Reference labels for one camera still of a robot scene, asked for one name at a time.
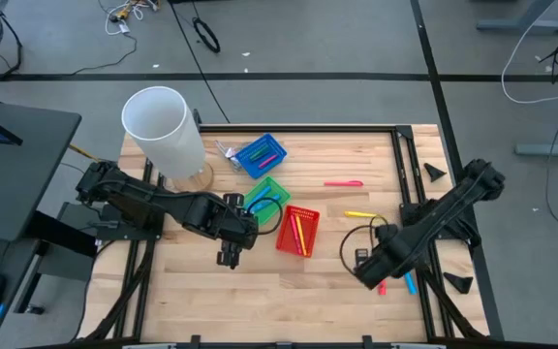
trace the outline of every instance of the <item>wooden table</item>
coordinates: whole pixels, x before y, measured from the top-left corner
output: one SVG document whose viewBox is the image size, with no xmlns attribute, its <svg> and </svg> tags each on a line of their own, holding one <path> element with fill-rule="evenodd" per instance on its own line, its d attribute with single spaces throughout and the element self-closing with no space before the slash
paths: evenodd
<svg viewBox="0 0 558 349">
<path fill-rule="evenodd" d="M 413 131 L 421 169 L 427 162 L 448 172 L 437 127 L 413 125 Z M 237 146 L 260 135 L 202 133 L 206 160 L 215 173 L 212 191 L 245 194 L 257 182 L 245 172 L 233 172 L 214 141 Z M 141 340 L 188 342 L 192 334 L 200 334 L 204 342 L 359 342 L 362 335 L 371 334 L 380 342 L 425 341 L 419 297 L 409 295 L 403 279 L 388 278 L 387 295 L 379 296 L 346 273 L 338 257 L 341 238 L 353 227 L 366 224 L 365 218 L 345 217 L 344 210 L 378 212 L 389 222 L 399 222 L 401 195 L 391 137 L 302 132 L 273 136 L 288 156 L 269 175 L 291 192 L 290 205 L 321 214 L 312 258 L 277 251 L 276 234 L 272 234 L 259 237 L 252 250 L 243 251 L 236 270 L 230 270 L 215 264 L 220 241 L 186 232 L 169 217 L 155 250 Z M 402 147 L 404 162 L 409 164 L 406 145 L 402 143 Z M 144 159 L 127 137 L 120 168 L 141 178 Z M 324 180 L 348 179 L 362 180 L 364 186 L 323 186 Z M 416 201 L 411 180 L 409 185 Z M 426 176 L 424 187 L 428 198 L 438 198 L 451 189 L 450 176 L 434 183 Z M 266 226 L 274 222 L 271 219 Z M 96 262 L 81 336 L 98 325 L 117 299 L 128 245 L 114 243 Z M 437 246 L 442 271 L 474 276 L 469 251 L 462 242 L 439 240 Z M 354 234 L 345 246 L 350 265 L 359 247 L 369 247 L 366 231 Z M 463 314 L 476 329 L 487 333 L 477 284 L 474 282 L 468 295 L 460 295 L 445 283 Z M 438 305 L 431 290 L 429 294 L 437 334 L 442 335 Z"/>
</svg>

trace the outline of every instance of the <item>floor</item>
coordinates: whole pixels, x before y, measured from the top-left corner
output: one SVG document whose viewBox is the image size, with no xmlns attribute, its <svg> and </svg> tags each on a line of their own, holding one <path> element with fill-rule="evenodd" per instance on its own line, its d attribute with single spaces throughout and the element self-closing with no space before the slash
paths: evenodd
<svg viewBox="0 0 558 349">
<path fill-rule="evenodd" d="M 102 2 L 106 7 L 120 3 Z M 24 51 L 20 75 L 15 81 L 0 83 L 0 100 L 81 114 L 83 121 L 74 143 L 97 156 L 117 158 L 124 136 L 121 108 L 133 93 L 147 86 L 175 88 L 201 112 L 204 122 L 225 122 L 204 83 L 181 75 L 194 74 L 197 67 L 167 6 L 156 14 L 146 13 L 143 21 L 129 21 L 138 51 L 118 66 L 86 72 L 91 76 L 48 80 L 38 75 L 68 74 L 116 61 L 133 42 L 105 33 L 105 14 L 96 1 L 2 3 L 7 3 L 4 13 Z M 478 32 L 475 23 L 480 18 L 518 16 L 529 1 L 419 3 L 439 74 L 495 77 L 518 34 Z M 222 52 L 214 54 L 197 43 L 195 31 L 183 22 L 184 30 L 206 73 L 229 73 L 226 77 L 234 78 L 210 82 L 233 123 L 441 124 L 432 85 L 425 79 L 347 79 L 349 74 L 336 79 L 320 75 L 312 79 L 246 79 L 245 72 L 424 77 L 428 67 L 409 1 L 226 0 L 203 1 L 197 6 L 219 36 Z M 189 3 L 174 7 L 184 18 L 194 15 Z M 558 19 L 558 2 L 544 18 Z M 547 55 L 557 45 L 558 36 L 527 37 L 509 74 L 547 74 L 545 63 L 539 63 L 536 56 Z M 0 53 L 15 59 L 9 32 Z M 4 67 L 0 60 L 0 72 Z M 461 160 L 487 159 L 507 176 L 506 191 L 498 201 L 475 206 L 505 338 L 558 343 L 558 225 L 545 206 L 545 161 L 512 152 L 516 143 L 551 142 L 558 123 L 558 101 L 514 104 L 496 79 L 448 81 L 442 82 L 442 88 Z M 558 84 L 547 82 L 513 82 L 508 88 L 516 98 L 558 94 Z M 449 130 L 444 136 L 451 140 Z M 87 166 L 72 153 L 64 161 Z M 551 168 L 551 202 L 558 213 L 558 160 L 552 161 Z M 78 177 L 74 170 L 60 168 L 40 209 L 54 215 L 61 203 L 73 201 Z M 83 289 L 81 282 L 45 278 L 34 302 L 46 306 L 47 313 L 8 316 L 0 333 L 0 348 L 69 340 L 77 328 Z"/>
</svg>

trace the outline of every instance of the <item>plastic basket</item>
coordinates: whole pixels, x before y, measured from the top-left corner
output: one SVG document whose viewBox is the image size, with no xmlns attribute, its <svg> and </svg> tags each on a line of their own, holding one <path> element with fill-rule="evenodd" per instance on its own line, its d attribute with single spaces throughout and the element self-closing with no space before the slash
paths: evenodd
<svg viewBox="0 0 558 349">
<path fill-rule="evenodd" d="M 259 150 L 264 149 L 265 146 L 269 148 L 268 153 L 259 159 L 251 160 L 251 156 L 255 155 Z M 254 179 L 258 179 L 282 162 L 287 154 L 288 152 L 286 149 L 284 149 L 270 134 L 264 134 L 253 143 L 238 151 L 235 156 L 242 167 L 247 171 L 247 174 Z M 273 155 L 277 155 L 277 157 L 260 169 L 260 165 Z"/>
<path fill-rule="evenodd" d="M 275 195 L 279 195 L 281 198 L 279 199 L 279 203 L 281 206 L 285 206 L 288 200 L 292 197 L 290 192 L 288 192 L 284 187 L 282 187 L 277 181 L 271 177 L 270 175 L 266 178 L 262 179 L 258 185 L 256 185 L 247 195 L 244 196 L 244 204 L 245 207 L 248 207 L 253 199 L 262 192 L 265 187 L 270 187 L 270 191 L 264 195 L 265 198 L 272 198 Z M 260 226 L 266 224 L 266 222 L 277 212 L 279 212 L 279 207 L 271 201 L 267 201 L 269 205 L 266 207 L 256 211 L 254 214 L 258 217 L 258 224 Z"/>
<path fill-rule="evenodd" d="M 292 223 L 290 216 L 297 214 L 300 219 L 300 226 L 302 228 L 303 239 L 305 241 L 305 249 L 307 255 L 298 253 L 296 246 L 295 232 L 292 230 Z M 286 214 L 283 217 L 281 231 L 277 236 L 277 249 L 284 252 L 293 253 L 297 256 L 311 258 L 314 251 L 314 242 L 316 241 L 316 233 L 318 232 L 318 221 L 320 221 L 320 213 L 302 207 L 286 206 Z"/>
</svg>

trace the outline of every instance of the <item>black desk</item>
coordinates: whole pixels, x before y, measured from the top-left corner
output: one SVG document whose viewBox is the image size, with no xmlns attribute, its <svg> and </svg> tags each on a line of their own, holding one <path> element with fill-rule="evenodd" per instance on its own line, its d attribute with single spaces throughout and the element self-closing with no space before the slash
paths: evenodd
<svg viewBox="0 0 558 349">
<path fill-rule="evenodd" d="M 12 240 L 0 239 L 7 278 L 0 326 L 41 245 L 36 236 L 49 231 L 50 218 L 35 209 L 79 123 L 74 113 L 0 104 L 0 124 L 23 139 L 21 146 L 0 144 L 0 238 Z"/>
</svg>

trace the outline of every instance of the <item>white cylinder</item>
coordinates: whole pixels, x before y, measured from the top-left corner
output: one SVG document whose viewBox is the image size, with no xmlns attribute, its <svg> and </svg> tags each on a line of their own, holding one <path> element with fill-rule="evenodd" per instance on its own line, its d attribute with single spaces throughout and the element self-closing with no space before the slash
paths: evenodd
<svg viewBox="0 0 558 349">
<path fill-rule="evenodd" d="M 187 178 L 203 168 L 202 137 L 175 90 L 154 86 L 137 92 L 124 105 L 122 125 L 164 176 Z"/>
</svg>

